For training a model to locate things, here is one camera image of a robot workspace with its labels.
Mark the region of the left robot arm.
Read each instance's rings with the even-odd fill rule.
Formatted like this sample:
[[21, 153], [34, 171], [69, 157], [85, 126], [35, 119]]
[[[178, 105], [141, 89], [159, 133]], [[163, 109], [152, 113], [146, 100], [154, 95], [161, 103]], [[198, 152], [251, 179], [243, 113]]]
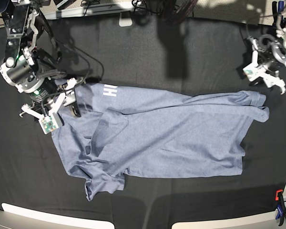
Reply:
[[273, 3], [273, 30], [258, 38], [248, 36], [252, 47], [251, 63], [243, 73], [253, 85], [264, 82], [267, 88], [277, 86], [286, 92], [286, 83], [279, 77], [279, 69], [286, 67], [286, 0]]

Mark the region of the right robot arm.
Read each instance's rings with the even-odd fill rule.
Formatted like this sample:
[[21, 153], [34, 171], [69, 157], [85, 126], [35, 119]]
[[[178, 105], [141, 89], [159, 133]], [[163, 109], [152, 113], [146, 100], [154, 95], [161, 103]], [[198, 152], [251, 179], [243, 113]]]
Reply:
[[7, 33], [5, 56], [0, 66], [4, 80], [26, 93], [31, 104], [24, 104], [20, 116], [32, 115], [36, 121], [53, 118], [61, 106], [68, 106], [80, 117], [75, 87], [57, 85], [55, 80], [66, 78], [65, 71], [55, 66], [62, 60], [61, 49], [41, 11], [48, 0], [0, 0], [0, 14]]

